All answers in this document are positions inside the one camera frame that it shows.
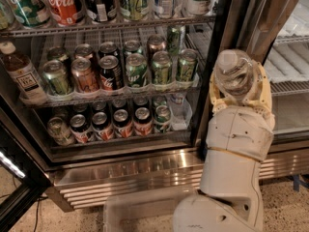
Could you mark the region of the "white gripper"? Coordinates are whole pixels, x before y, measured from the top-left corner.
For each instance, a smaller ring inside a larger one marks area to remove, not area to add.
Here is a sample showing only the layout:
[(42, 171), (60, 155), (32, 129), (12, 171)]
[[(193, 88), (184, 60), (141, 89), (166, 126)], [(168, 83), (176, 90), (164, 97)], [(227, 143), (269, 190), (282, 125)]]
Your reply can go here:
[[(265, 68), (254, 61), (253, 73), (247, 103), (270, 112), (272, 97)], [(214, 74), (211, 75), (209, 94), (214, 115), (209, 121), (208, 147), (263, 161), (273, 140), (273, 116), (264, 118), (251, 107), (229, 106), (232, 102), (221, 96)]]

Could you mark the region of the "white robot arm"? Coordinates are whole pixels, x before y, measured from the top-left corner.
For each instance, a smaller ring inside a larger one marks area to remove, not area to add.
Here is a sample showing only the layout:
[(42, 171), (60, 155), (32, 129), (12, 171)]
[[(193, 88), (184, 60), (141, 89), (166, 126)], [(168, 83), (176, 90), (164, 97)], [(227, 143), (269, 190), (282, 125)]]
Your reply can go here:
[(174, 232), (263, 232), (259, 175), (275, 120), (265, 69), (255, 62), (253, 73), (252, 88), (242, 101), (221, 93), (211, 77), (212, 118), (199, 192), (175, 209)]

